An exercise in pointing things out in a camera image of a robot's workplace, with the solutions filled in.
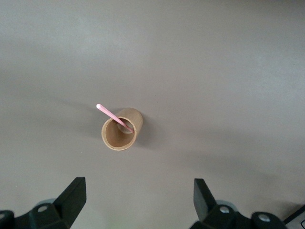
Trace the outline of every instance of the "screw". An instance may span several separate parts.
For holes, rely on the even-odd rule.
[[[48,206],[41,206],[40,208],[38,208],[38,212],[43,212],[48,208]]]
[[[270,218],[265,214],[259,214],[258,217],[261,221],[270,222]]]
[[[222,213],[229,213],[229,212],[230,212],[229,208],[227,208],[227,207],[225,207],[225,206],[220,207],[219,210],[220,210]]]

